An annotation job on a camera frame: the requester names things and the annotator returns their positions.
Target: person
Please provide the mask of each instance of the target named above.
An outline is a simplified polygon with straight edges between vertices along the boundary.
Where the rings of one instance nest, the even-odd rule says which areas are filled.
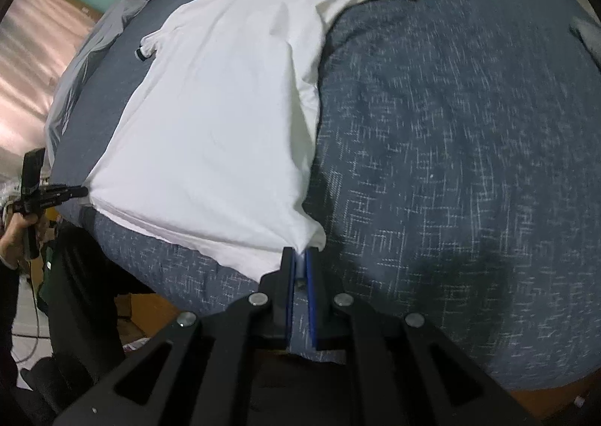
[[[11,354],[18,268],[24,263],[24,231],[36,223],[42,221],[33,214],[9,213],[6,230],[0,232],[0,386],[13,395],[19,392],[19,372]],[[21,375],[57,415],[125,359],[115,296],[152,290],[110,261],[85,229],[66,221],[55,228],[50,275],[47,304],[53,356]],[[56,377],[63,382],[56,383]]]

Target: human hand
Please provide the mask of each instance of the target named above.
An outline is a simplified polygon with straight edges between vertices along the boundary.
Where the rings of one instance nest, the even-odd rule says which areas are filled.
[[[35,214],[8,214],[7,228],[0,238],[0,257],[13,270],[17,268],[19,260],[23,259],[23,235],[25,229],[38,222]]]

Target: patterned bedsheet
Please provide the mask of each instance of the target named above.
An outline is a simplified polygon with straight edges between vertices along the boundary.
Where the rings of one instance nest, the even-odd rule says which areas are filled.
[[[149,2],[118,38],[54,181],[83,181],[148,70],[137,43],[189,1]],[[381,311],[424,312],[508,388],[601,366],[601,73],[574,16],[575,0],[370,2],[342,14],[320,67],[305,208],[328,234],[326,264]],[[220,311],[255,288],[89,209],[61,212],[181,308]],[[302,293],[294,322],[293,351],[316,357]]]

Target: black pants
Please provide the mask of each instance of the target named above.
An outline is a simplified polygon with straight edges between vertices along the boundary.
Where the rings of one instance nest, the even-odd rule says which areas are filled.
[[[94,382],[125,358],[116,329],[114,298],[151,290],[108,260],[84,229],[63,223],[56,238],[48,297],[50,341],[55,353],[85,366]],[[0,380],[16,385],[11,329],[19,275],[0,264]]]

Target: blue bedsheet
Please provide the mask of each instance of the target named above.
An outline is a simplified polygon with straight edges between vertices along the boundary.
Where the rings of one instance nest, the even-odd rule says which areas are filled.
[[[151,1],[118,38],[53,181],[84,180],[149,68],[133,54],[140,38],[189,1]],[[342,14],[320,67],[305,208],[328,234],[324,260],[377,309],[424,312],[508,388],[601,366],[601,74],[570,34],[574,16],[585,18],[575,0],[370,2]],[[255,288],[94,211],[61,212],[181,308],[220,311]],[[300,353],[301,293],[294,321]]]

